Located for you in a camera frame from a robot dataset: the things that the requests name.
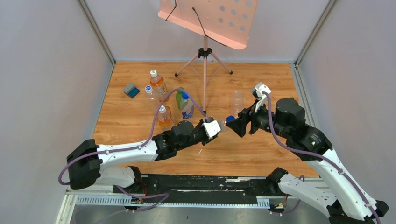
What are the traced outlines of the Pepsi bottle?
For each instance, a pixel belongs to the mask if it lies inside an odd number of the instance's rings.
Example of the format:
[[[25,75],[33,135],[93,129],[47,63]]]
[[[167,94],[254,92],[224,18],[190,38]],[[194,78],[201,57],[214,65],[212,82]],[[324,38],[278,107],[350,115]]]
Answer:
[[[194,114],[194,103],[192,102],[191,98],[181,100],[181,114],[183,119],[190,119]]]
[[[226,117],[216,119],[217,123],[219,124],[220,127],[220,133],[227,133],[229,130],[231,130],[226,124]]]

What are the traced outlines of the orange tea bottle crushed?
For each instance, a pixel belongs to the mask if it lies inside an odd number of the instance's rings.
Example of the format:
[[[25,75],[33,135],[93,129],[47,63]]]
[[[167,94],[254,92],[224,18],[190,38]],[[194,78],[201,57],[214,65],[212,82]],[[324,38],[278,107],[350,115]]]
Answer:
[[[174,120],[172,118],[170,108],[168,106],[165,107],[166,107],[166,112],[165,113],[158,112],[157,120],[160,128],[163,131],[169,131],[174,126]]]

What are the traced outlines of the white bottle cap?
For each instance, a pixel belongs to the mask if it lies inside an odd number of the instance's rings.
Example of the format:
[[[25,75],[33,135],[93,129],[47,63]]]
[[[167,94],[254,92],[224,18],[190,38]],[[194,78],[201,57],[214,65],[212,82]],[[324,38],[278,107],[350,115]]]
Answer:
[[[165,113],[166,112],[166,107],[165,106],[160,106],[160,108],[159,108],[159,110],[158,110],[158,112],[159,113]]]

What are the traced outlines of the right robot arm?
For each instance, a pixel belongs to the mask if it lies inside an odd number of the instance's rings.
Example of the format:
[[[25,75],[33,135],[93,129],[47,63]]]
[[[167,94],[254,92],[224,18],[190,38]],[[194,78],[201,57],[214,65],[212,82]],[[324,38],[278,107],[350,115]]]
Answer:
[[[384,201],[367,194],[340,161],[325,134],[305,122],[305,110],[293,98],[271,105],[243,109],[238,117],[227,121],[227,126],[243,137],[250,125],[250,134],[261,129],[271,133],[276,141],[286,140],[281,146],[305,161],[322,178],[329,191],[320,190],[294,177],[282,168],[276,168],[267,177],[267,190],[273,195],[290,194],[316,208],[332,224],[378,224],[389,210]]]

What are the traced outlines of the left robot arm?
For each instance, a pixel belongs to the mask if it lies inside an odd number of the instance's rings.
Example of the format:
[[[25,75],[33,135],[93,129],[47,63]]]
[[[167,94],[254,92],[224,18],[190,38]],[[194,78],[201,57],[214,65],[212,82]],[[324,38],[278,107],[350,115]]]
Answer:
[[[97,145],[94,139],[85,140],[67,157],[69,186],[80,190],[95,184],[118,185],[137,193],[143,187],[138,169],[121,168],[122,164],[166,160],[190,146],[207,144],[220,132],[217,121],[202,119],[196,126],[181,121],[169,131],[135,143]]]

